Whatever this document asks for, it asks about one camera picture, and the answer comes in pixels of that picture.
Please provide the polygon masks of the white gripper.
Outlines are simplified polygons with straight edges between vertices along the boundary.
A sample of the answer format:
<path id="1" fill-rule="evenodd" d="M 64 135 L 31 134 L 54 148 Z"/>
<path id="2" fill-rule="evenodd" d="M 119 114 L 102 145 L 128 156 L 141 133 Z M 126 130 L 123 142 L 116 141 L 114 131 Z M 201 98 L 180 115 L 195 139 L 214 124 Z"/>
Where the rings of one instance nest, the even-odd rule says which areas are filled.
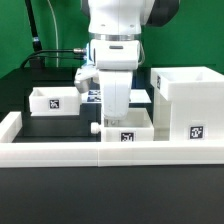
<path id="1" fill-rule="evenodd" d="M 74 84 L 80 93 L 85 93 L 90 89 L 90 81 L 98 78 L 105 126 L 117 127 L 118 120 L 123 120 L 128 113 L 132 77 L 132 71 L 107 71 L 83 66 L 77 69 Z"/>

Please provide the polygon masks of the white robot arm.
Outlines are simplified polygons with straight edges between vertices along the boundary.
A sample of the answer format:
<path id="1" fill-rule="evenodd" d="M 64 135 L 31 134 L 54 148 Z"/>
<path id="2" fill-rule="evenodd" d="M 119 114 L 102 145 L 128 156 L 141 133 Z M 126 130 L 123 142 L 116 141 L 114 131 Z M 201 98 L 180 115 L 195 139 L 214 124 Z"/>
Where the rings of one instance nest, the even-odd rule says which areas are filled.
<path id="1" fill-rule="evenodd" d="M 100 85 L 103 118 L 125 119 L 133 72 L 145 60 L 143 26 L 162 27 L 178 12 L 180 0 L 80 0 L 89 17 L 86 63 L 74 84 L 85 93 L 92 81 Z"/>

